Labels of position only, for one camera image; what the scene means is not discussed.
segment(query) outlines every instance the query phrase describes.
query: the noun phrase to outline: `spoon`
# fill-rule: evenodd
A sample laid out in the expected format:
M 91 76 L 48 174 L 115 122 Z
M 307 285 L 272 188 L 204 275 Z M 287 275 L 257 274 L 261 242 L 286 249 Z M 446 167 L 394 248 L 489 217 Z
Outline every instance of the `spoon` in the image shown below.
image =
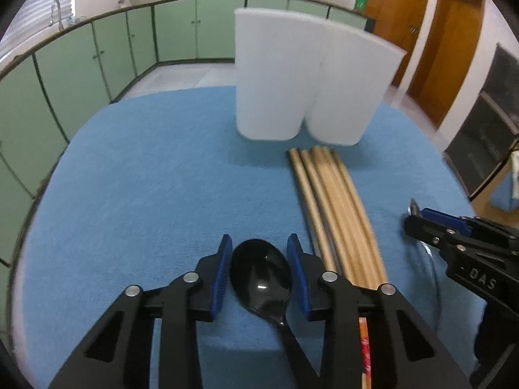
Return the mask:
M 244 241 L 234 250 L 229 275 L 242 305 L 276 327 L 297 387 L 318 389 L 319 377 L 286 321 L 292 276 L 283 254 L 265 240 Z

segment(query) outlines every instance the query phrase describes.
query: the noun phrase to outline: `silver rivet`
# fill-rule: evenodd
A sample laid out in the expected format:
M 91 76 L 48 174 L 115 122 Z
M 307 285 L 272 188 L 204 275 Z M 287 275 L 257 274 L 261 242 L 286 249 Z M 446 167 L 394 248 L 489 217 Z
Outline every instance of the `silver rivet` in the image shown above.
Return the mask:
M 323 273 L 323 280 L 326 282 L 334 282 L 334 280 L 337 280 L 337 274 L 332 271 L 326 271 Z
M 198 281 L 198 273 L 196 272 L 188 272 L 184 275 L 184 282 L 187 282 L 188 284 L 192 284 L 193 282 Z
M 392 296 L 396 292 L 396 288 L 391 284 L 384 284 L 380 287 L 380 290 L 387 296 Z
M 125 290 L 125 294 L 128 297 L 135 297 L 137 294 L 139 294 L 139 292 L 141 292 L 141 288 L 139 288 L 137 285 L 130 285 Z

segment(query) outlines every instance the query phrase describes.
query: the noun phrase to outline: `round table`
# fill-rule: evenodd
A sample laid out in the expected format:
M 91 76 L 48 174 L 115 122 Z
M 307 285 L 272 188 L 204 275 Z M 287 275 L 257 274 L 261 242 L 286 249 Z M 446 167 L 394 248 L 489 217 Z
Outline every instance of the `round table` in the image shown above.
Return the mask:
M 284 251 L 295 232 L 311 253 L 285 151 L 315 144 L 304 128 L 285 142 L 241 137 L 234 87 L 124 100 L 90 119 L 50 180 L 20 261 L 15 343 L 36 389 L 48 386 L 125 287 L 167 285 L 214 253 L 224 233 L 235 247 L 263 238 Z M 390 282 L 433 324 L 432 272 L 423 248 L 402 238 L 401 219 L 411 197 L 421 207 L 471 216 L 465 195 L 418 127 L 390 107 L 378 109 L 360 143 L 338 151 Z M 439 336 L 470 373 L 484 302 L 449 280 L 434 256 L 443 297 Z M 289 322 L 319 370 L 323 323 L 305 322 L 296 303 Z M 217 320 L 197 329 L 206 389 L 294 387 L 274 330 L 243 309 L 230 286 Z M 152 364 L 157 387 L 156 346 Z

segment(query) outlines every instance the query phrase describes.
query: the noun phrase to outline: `blue gripper pad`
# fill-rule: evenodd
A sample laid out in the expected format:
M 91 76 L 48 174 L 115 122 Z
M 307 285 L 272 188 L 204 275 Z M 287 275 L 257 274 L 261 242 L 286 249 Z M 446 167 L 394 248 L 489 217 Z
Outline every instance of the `blue gripper pad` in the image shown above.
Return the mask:
M 464 237 L 470 237 L 472 233 L 472 228 L 469 227 L 463 219 L 456 218 L 455 216 L 447 215 L 429 208 L 422 209 L 421 215 L 429 221 L 436 222 L 437 224 L 459 232 Z
M 310 316 L 310 291 L 308 288 L 308 281 L 301 263 L 301 255 L 303 249 L 297 238 L 297 234 L 290 235 L 286 242 L 286 256 L 289 261 L 290 271 L 292 272 L 293 290 L 299 307 L 304 315 L 308 318 Z
M 214 280 L 211 283 L 211 315 L 216 317 L 224 302 L 225 287 L 229 279 L 230 260 L 233 255 L 233 241 L 230 235 L 225 234 L 220 243 L 218 253 L 220 255 Z

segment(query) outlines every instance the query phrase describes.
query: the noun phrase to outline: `white plastic container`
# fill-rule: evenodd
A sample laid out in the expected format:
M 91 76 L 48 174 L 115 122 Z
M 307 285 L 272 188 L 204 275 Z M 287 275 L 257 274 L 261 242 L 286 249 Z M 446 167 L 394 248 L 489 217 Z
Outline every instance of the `white plastic container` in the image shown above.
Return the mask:
M 326 20 L 307 14 L 235 10 L 236 125 L 253 140 L 289 140 L 315 101 Z
M 368 128 L 405 51 L 357 28 L 328 21 L 327 52 L 306 125 L 316 140 L 355 145 Z

